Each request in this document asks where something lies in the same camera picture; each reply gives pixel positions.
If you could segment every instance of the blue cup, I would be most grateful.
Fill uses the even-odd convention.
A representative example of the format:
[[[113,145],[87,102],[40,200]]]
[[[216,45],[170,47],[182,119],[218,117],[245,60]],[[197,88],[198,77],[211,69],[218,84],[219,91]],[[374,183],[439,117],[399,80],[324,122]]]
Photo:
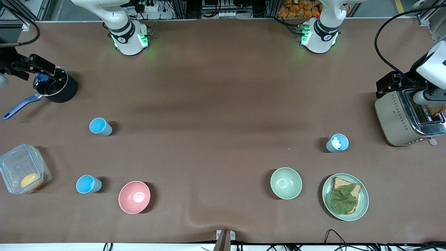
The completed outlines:
[[[97,117],[90,122],[90,131],[101,136],[108,136],[112,133],[112,127],[101,117]]]
[[[76,182],[76,190],[79,193],[97,192],[101,190],[101,187],[102,182],[88,174],[81,176]]]
[[[328,140],[326,147],[330,152],[343,151],[348,147],[348,139],[344,134],[335,134]]]

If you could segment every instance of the green indicator light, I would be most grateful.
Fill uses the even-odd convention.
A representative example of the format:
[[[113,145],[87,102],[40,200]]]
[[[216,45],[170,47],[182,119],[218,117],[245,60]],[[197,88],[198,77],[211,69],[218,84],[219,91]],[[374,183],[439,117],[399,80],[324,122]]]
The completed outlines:
[[[113,42],[115,43],[115,47],[118,48],[118,45],[116,44],[115,38],[113,36],[111,38],[113,39]]]
[[[333,43],[331,44],[332,46],[335,45],[336,43],[336,38],[338,37],[339,32],[336,33],[336,35],[333,38]]]
[[[309,30],[308,33],[302,37],[302,44],[307,45],[310,37],[311,37],[311,31]]]
[[[141,43],[141,45],[143,46],[143,47],[146,47],[147,46],[147,38],[146,38],[146,36],[141,36],[141,35],[138,35],[138,39],[139,39],[139,41],[140,41],[140,43]]]

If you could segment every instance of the container lid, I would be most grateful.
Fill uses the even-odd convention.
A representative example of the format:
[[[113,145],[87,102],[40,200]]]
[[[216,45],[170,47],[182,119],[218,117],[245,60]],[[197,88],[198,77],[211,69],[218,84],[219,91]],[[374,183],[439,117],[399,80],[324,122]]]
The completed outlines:
[[[31,151],[27,144],[21,144],[0,157],[1,173],[10,193],[27,192],[41,182],[43,175],[37,168],[35,157],[38,153],[34,149]]]

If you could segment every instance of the light green bowl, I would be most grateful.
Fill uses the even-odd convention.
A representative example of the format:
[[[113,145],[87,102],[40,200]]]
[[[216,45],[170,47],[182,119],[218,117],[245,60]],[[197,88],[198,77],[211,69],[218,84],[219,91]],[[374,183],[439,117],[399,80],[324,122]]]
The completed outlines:
[[[358,195],[358,205],[356,206],[356,209],[352,214],[337,213],[330,206],[330,195],[331,195],[331,190],[333,189],[333,181],[335,177],[361,185],[361,190],[359,191]],[[364,184],[358,178],[347,173],[334,174],[325,181],[324,186],[322,187],[322,200],[324,200],[325,206],[333,216],[348,222],[355,221],[361,218],[367,212],[368,209],[367,189],[365,189]]]
[[[302,191],[302,178],[295,170],[281,167],[271,176],[271,189],[281,199],[294,199]]]

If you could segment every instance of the lettuce leaf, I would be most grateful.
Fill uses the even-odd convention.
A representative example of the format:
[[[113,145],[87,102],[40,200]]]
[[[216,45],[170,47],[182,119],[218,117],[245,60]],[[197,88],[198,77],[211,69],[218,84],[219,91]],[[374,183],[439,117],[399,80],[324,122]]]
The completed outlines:
[[[344,185],[336,188],[330,195],[331,208],[340,214],[348,214],[358,203],[358,199],[351,192],[356,184]]]

